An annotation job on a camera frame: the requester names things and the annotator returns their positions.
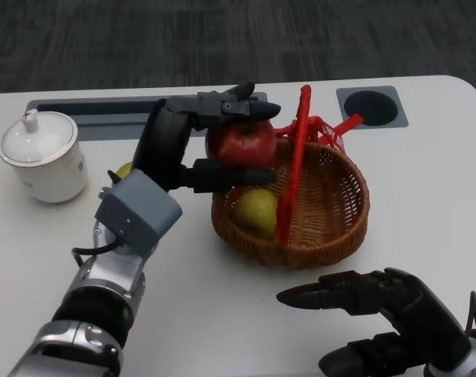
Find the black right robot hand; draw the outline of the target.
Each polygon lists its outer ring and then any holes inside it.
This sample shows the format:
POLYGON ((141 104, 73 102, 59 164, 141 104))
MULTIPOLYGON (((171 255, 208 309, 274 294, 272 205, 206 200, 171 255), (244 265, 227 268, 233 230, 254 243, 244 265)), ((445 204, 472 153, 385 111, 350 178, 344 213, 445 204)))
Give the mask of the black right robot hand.
POLYGON ((343 309, 351 316, 380 313, 395 328, 322 357, 319 367, 326 376, 394 376, 421 364, 454 372, 471 353, 464 330, 431 289, 398 269, 325 275, 276 298, 298 309, 343 309))

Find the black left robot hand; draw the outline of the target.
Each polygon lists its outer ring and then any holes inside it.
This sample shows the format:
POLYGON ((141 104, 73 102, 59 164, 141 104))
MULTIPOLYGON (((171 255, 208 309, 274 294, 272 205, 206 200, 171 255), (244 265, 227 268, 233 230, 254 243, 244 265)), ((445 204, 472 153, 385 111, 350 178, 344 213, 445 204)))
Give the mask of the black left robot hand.
POLYGON ((198 92, 172 96, 154 104, 139 139, 132 168, 141 170, 165 191, 180 187, 194 192, 225 192, 236 186, 267 185, 276 180, 269 168, 246 163, 221 163, 198 159, 193 167, 181 163, 193 130, 228 130, 239 121, 266 121, 281 106, 253 96, 255 84, 247 82, 224 92, 198 92))

